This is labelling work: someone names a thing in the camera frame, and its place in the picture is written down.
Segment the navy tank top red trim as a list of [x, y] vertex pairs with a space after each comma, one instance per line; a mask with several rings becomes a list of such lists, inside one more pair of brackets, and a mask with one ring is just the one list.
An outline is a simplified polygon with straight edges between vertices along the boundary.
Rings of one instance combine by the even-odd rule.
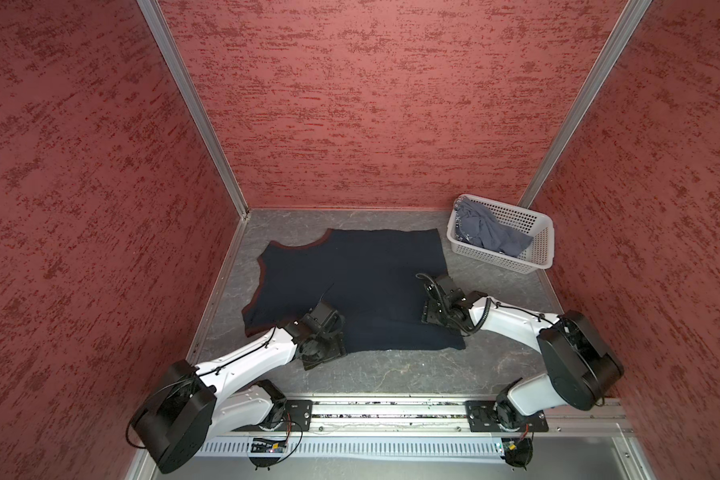
[[328, 229], [316, 241], [271, 241], [259, 255], [259, 284], [243, 308], [247, 336], [298, 320], [319, 302], [345, 319], [348, 353], [465, 349], [464, 339], [422, 320], [427, 295], [417, 274], [447, 274], [437, 230]]

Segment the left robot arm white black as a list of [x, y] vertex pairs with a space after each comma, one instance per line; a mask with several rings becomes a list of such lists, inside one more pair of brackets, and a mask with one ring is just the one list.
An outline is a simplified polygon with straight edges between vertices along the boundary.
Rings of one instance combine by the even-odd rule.
[[214, 360], [171, 364], [158, 386], [137, 407], [126, 427], [157, 470], [186, 464], [205, 441], [241, 427], [283, 421], [286, 397], [262, 376], [294, 360], [306, 370], [346, 355], [344, 319], [302, 318], [268, 330], [247, 345]]

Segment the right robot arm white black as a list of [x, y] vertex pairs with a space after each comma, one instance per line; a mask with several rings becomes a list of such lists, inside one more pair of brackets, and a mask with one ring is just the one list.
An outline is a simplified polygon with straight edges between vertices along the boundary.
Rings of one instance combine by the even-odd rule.
[[525, 428], [545, 409], [568, 405], [589, 411], [624, 375], [614, 351], [583, 314], [535, 312], [481, 292], [426, 288], [422, 321], [464, 336], [481, 331], [507, 337], [538, 352], [545, 371], [519, 379], [496, 397], [488, 417], [504, 431]]

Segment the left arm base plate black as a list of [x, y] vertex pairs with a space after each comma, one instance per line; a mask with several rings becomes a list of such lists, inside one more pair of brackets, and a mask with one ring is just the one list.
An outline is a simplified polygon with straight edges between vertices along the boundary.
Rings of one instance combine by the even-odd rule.
[[288, 432], [290, 429], [308, 431], [314, 403], [311, 400], [279, 400], [259, 424], [262, 431]]

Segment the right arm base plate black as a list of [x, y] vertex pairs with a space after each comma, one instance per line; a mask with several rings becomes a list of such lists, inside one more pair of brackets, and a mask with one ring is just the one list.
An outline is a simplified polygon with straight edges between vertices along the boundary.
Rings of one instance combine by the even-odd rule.
[[522, 415], [509, 401], [470, 400], [464, 403], [465, 415], [473, 433], [546, 433], [549, 426], [542, 411]]

